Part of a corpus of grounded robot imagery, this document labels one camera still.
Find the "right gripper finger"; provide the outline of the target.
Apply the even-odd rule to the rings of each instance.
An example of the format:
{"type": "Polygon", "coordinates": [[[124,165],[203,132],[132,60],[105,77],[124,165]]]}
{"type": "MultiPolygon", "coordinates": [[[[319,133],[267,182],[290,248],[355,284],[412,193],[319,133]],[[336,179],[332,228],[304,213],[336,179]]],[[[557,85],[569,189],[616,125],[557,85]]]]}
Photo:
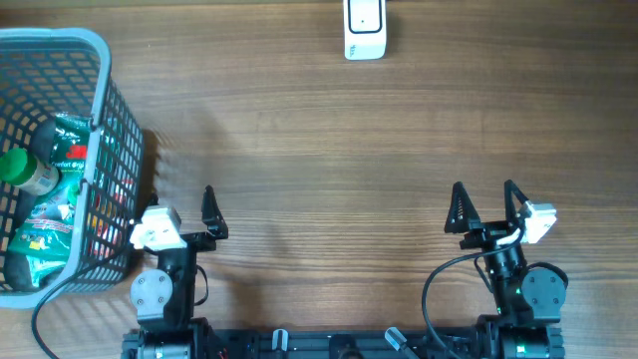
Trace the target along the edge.
{"type": "Polygon", "coordinates": [[[445,233],[466,233],[482,228],[481,220],[461,181],[453,185],[451,205],[444,227],[445,233]]]}
{"type": "Polygon", "coordinates": [[[503,184],[503,189],[505,219],[508,223],[519,224],[519,219],[517,217],[518,211],[515,207],[514,201],[517,200],[519,204],[525,204],[528,201],[528,197],[519,189],[512,179],[508,179],[503,184]]]}

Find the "teal wet wipes packet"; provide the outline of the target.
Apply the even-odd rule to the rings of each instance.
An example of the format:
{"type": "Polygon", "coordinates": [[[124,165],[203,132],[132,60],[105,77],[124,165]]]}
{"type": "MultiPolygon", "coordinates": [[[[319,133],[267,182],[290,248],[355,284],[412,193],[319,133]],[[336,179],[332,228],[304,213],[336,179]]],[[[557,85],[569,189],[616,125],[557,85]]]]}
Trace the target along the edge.
{"type": "Polygon", "coordinates": [[[5,277],[17,291],[37,291],[61,273],[72,244],[80,185],[71,180],[39,198],[9,242],[5,277]]]}

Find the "green lid spice jar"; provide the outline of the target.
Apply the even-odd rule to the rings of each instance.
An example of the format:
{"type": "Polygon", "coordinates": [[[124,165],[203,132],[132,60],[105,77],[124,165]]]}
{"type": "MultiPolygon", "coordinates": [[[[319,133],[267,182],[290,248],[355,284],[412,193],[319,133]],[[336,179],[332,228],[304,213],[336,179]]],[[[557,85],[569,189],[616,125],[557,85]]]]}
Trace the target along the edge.
{"type": "Polygon", "coordinates": [[[40,196],[51,192],[60,180],[57,168],[41,161],[22,148],[14,148],[1,156],[1,181],[29,194],[40,196]]]}

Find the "green 3M gloves packet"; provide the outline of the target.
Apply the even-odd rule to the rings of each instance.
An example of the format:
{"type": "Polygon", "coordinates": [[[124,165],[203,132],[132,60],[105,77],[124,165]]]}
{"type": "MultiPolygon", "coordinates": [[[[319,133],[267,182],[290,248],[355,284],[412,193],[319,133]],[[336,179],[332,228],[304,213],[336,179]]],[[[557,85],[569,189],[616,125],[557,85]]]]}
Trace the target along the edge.
{"type": "Polygon", "coordinates": [[[49,162],[65,180],[80,181],[84,175],[91,134],[89,119],[76,115],[55,115],[55,132],[49,162]]]}

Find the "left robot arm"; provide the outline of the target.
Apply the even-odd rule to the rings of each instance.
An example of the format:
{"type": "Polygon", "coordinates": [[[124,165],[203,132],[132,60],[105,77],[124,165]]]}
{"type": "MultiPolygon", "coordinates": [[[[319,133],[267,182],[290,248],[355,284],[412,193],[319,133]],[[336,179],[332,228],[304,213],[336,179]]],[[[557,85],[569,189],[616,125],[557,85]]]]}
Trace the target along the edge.
{"type": "Polygon", "coordinates": [[[157,258],[157,267],[139,274],[131,285],[130,300],[140,328],[123,337],[122,359],[226,358],[227,349],[208,321],[194,316],[194,308],[208,295],[195,297],[200,252],[216,250],[228,238],[228,226],[213,188],[203,192],[204,231],[182,233],[181,219],[172,206],[162,206],[154,194],[142,217],[133,225],[130,243],[157,258]]]}

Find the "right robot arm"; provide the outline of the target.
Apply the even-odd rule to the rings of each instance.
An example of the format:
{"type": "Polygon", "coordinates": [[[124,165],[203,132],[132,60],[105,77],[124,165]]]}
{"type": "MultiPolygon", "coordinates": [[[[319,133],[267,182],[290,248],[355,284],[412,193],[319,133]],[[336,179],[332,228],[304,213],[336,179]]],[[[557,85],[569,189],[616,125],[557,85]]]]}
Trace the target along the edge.
{"type": "Polygon", "coordinates": [[[534,203],[508,180],[504,183],[505,219],[480,219],[462,182],[453,185],[446,233],[461,233],[462,249],[477,249],[481,274],[493,296],[496,315],[482,315],[468,330],[441,335],[449,358],[564,358],[558,323],[568,277],[559,267],[528,263],[525,244],[537,244],[556,223],[550,203],[534,203]]]}

